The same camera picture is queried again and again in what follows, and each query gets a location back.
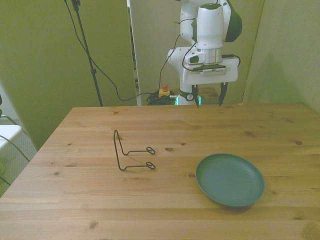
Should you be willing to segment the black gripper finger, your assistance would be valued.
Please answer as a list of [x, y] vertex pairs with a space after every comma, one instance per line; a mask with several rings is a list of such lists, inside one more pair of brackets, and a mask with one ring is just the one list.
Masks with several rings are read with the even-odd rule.
[[197, 108], [199, 108], [199, 89], [197, 85], [192, 85], [192, 95]]
[[228, 83], [222, 82], [220, 84], [219, 106], [221, 106], [223, 104], [223, 101], [224, 101], [226, 93], [227, 93], [227, 89], [228, 89]]

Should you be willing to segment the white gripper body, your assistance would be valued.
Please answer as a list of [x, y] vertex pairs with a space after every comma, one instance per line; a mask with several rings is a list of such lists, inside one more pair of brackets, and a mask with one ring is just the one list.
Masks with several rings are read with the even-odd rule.
[[212, 68], [197, 72], [183, 69], [181, 81], [184, 85], [235, 82], [238, 79], [238, 64], [238, 58], [229, 58], [221, 62], [225, 68]]

